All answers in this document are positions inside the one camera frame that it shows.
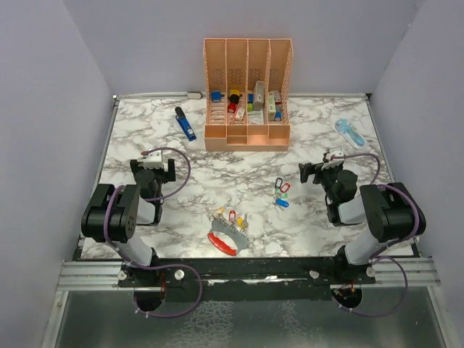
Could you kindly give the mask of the blue cube in organizer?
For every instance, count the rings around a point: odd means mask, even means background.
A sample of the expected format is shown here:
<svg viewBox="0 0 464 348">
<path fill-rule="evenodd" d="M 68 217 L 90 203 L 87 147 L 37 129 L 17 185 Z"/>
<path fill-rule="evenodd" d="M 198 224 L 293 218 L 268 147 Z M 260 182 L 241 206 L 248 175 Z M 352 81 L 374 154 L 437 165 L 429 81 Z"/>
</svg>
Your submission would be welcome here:
<svg viewBox="0 0 464 348">
<path fill-rule="evenodd" d="M 224 94 L 220 91 L 212 91 L 210 96 L 213 103 L 219 103 L 223 99 Z"/>
</svg>

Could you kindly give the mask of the blue stapler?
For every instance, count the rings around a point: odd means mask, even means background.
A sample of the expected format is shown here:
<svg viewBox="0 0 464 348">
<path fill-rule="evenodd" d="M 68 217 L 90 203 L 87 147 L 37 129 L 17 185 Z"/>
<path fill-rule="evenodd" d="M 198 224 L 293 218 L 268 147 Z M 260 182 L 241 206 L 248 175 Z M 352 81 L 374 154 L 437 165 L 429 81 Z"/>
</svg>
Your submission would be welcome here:
<svg viewBox="0 0 464 348">
<path fill-rule="evenodd" d="M 195 134 L 194 130 L 192 129 L 192 127 L 191 127 L 189 121 L 187 120 L 186 115 L 185 115 L 185 113 L 184 113 L 184 111 L 182 110 L 181 107 L 176 107 L 175 108 L 175 118 L 176 118 L 179 126 L 181 127 L 183 133 L 185 134 L 186 138 L 189 141 L 196 140 L 196 134 Z"/>
</svg>

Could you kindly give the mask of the white plug at wall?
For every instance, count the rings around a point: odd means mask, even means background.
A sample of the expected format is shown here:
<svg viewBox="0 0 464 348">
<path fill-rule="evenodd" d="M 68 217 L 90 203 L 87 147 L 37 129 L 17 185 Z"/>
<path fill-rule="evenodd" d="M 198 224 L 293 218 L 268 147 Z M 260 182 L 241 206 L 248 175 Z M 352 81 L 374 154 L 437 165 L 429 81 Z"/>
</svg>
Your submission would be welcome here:
<svg viewBox="0 0 464 348">
<path fill-rule="evenodd" d="M 188 99 L 200 100 L 203 98 L 203 94 L 200 91 L 188 91 L 186 97 Z"/>
</svg>

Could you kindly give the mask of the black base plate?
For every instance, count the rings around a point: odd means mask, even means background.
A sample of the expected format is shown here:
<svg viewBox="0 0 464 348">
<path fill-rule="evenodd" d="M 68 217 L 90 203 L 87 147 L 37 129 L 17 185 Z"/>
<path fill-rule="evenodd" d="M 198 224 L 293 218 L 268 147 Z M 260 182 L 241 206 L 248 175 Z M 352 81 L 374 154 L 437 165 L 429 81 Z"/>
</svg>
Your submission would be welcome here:
<svg viewBox="0 0 464 348">
<path fill-rule="evenodd" d="M 61 287 L 84 291 L 165 292 L 175 301 L 329 300 L 332 289 L 416 286 L 428 262 L 413 257 L 375 265 L 343 265 L 335 257 L 162 258 L 161 270 L 122 260 L 65 263 Z"/>
</svg>

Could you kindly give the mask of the blue blister pack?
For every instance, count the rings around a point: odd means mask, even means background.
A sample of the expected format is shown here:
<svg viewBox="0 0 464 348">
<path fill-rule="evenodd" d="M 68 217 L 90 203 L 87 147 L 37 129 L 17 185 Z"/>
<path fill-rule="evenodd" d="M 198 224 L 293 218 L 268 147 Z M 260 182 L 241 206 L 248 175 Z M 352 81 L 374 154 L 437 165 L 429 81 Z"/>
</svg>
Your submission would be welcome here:
<svg viewBox="0 0 464 348">
<path fill-rule="evenodd" d="M 338 119 L 334 123 L 334 128 L 353 148 L 357 150 L 364 150 L 367 148 L 365 138 L 358 133 L 354 124 L 347 119 Z"/>
</svg>

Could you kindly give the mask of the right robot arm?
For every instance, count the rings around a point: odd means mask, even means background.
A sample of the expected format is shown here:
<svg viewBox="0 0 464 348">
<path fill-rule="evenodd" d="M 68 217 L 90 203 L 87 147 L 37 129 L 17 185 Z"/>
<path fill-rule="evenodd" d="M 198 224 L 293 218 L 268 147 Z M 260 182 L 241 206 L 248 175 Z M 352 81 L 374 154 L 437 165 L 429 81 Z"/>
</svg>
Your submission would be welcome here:
<svg viewBox="0 0 464 348">
<path fill-rule="evenodd" d="M 367 223 L 364 232 L 338 251 L 333 275 L 340 283 L 350 283 L 359 275 L 358 266 L 389 247 L 425 232 L 426 217 L 403 183 L 358 186 L 357 175 L 341 163 L 299 164 L 299 175 L 301 183 L 312 175 L 312 182 L 322 186 L 334 226 Z"/>
</svg>

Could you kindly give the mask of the black key tag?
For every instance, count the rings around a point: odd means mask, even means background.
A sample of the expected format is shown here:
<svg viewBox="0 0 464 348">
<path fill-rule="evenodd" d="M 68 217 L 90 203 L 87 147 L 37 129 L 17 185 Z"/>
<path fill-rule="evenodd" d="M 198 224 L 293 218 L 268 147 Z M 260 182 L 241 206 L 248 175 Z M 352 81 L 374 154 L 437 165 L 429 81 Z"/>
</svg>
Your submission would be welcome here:
<svg viewBox="0 0 464 348">
<path fill-rule="evenodd" d="M 283 186 L 283 179 L 282 178 L 277 178 L 275 182 L 275 188 L 276 189 L 281 189 Z"/>
</svg>

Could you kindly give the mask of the metal key holder red handle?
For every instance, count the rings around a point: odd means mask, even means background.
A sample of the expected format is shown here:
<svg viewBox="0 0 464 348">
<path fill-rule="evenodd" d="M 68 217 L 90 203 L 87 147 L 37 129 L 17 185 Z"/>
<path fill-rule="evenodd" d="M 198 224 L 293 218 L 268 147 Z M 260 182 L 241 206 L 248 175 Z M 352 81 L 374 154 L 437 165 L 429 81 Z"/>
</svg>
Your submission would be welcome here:
<svg viewBox="0 0 464 348">
<path fill-rule="evenodd" d="M 223 254 L 236 257 L 240 252 L 254 247 L 247 229 L 239 227 L 236 222 L 231 223 L 225 212 L 222 215 L 213 215 L 213 212 L 208 214 L 211 227 L 207 238 L 216 249 Z"/>
</svg>

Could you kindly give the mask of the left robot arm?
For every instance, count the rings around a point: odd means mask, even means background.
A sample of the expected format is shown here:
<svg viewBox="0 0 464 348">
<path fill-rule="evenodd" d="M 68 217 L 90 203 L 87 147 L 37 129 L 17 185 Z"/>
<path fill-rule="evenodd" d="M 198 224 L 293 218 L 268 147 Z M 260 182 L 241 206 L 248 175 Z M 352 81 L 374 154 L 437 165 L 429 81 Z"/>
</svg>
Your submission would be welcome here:
<svg viewBox="0 0 464 348">
<path fill-rule="evenodd" d="M 160 277 L 155 250 L 142 241 L 137 226 L 156 226 L 162 217 L 162 186 L 176 181 L 175 161 L 166 164 L 147 159 L 132 159 L 135 180 L 120 190 L 100 183 L 81 218 L 81 232 L 97 243 L 106 243 L 135 269 L 141 284 L 152 286 Z"/>
</svg>

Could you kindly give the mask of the white red box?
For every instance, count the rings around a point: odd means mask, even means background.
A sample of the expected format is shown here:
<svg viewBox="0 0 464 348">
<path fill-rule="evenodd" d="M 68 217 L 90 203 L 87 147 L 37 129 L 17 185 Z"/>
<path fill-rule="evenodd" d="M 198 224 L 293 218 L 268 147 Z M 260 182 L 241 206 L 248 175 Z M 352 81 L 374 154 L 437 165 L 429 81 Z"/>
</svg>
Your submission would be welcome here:
<svg viewBox="0 0 464 348">
<path fill-rule="evenodd" d="M 282 119 L 282 100 L 277 90 L 268 93 L 268 120 L 280 122 Z"/>
</svg>

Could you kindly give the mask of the blue key tag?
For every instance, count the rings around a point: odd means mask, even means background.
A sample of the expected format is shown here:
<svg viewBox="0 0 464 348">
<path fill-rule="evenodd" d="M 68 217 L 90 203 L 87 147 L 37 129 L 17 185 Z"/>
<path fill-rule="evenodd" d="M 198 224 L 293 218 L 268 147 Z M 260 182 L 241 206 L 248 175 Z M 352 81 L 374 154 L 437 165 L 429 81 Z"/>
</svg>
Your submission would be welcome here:
<svg viewBox="0 0 464 348">
<path fill-rule="evenodd" d="M 279 206 L 279 207 L 283 207 L 283 208 L 287 208 L 289 207 L 289 203 L 284 200 L 284 199 L 276 199 L 275 203 Z"/>
</svg>

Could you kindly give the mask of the aluminium rail frame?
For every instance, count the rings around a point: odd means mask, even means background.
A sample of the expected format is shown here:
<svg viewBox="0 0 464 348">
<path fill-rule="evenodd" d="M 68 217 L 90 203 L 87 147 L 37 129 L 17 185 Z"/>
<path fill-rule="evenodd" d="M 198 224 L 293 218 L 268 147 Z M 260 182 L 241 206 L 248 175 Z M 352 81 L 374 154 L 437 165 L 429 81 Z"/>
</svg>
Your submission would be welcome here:
<svg viewBox="0 0 464 348">
<path fill-rule="evenodd" d="M 189 314 L 170 297 L 157 319 L 137 312 L 135 285 L 121 287 L 121 259 L 86 240 L 77 261 L 59 276 L 63 318 L 48 347 L 453 347 L 432 260 L 417 260 L 400 244 L 398 268 L 383 260 L 379 281 L 363 290 L 362 310 L 339 309 L 324 286 L 298 276 L 309 261 L 326 261 L 361 232 L 335 228 L 323 191 L 300 183 L 297 165 L 318 161 L 329 147 L 348 148 L 334 130 L 352 120 L 381 153 L 365 96 L 292 95 L 287 152 L 208 152 L 206 101 L 179 96 L 120 97 L 100 180 L 131 181 L 130 159 L 143 149 L 179 149 L 178 179 L 166 187 L 162 222 L 141 228 L 142 239 L 172 263 L 192 262 L 205 286 L 187 296 L 202 302 Z"/>
</svg>

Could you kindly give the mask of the grey green box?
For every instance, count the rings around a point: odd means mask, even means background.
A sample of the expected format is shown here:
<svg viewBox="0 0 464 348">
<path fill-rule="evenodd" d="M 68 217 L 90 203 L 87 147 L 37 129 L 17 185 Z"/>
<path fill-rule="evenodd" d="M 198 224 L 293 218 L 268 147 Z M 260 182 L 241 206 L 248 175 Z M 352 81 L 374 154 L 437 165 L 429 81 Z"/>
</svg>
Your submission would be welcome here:
<svg viewBox="0 0 464 348">
<path fill-rule="evenodd" d="M 254 111 L 260 111 L 264 104 L 264 96 L 265 96 L 265 84 L 263 81 L 258 80 L 254 85 L 253 90 L 253 103 L 252 109 Z"/>
</svg>

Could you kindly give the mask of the peach desk organizer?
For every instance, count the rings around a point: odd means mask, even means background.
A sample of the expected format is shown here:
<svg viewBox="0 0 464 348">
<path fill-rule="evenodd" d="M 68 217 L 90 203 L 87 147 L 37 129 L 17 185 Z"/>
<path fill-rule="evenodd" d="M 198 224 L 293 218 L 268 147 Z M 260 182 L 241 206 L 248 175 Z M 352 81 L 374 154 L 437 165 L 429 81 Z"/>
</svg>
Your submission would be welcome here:
<svg viewBox="0 0 464 348">
<path fill-rule="evenodd" d="M 289 82 L 293 63 L 289 38 L 206 38 L 203 44 L 207 108 L 204 144 L 209 152 L 285 152 L 289 149 Z M 265 84 L 264 104 L 252 109 L 255 83 Z M 239 90 L 236 112 L 229 113 L 229 91 Z M 280 122 L 268 120 L 268 93 L 282 100 Z M 211 92 L 224 94 L 213 103 Z"/>
</svg>

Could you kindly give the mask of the black red bottle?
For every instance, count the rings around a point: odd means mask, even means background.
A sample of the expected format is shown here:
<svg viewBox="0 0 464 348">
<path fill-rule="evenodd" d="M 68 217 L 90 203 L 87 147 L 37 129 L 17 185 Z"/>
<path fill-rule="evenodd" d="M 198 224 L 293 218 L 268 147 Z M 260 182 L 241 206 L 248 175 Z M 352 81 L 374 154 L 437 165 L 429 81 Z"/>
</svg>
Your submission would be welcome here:
<svg viewBox="0 0 464 348">
<path fill-rule="evenodd" d="M 237 107 L 239 106 L 240 94 L 231 94 L 228 100 L 229 100 L 229 103 L 228 103 L 227 110 L 229 113 L 234 114 L 237 110 Z"/>
</svg>

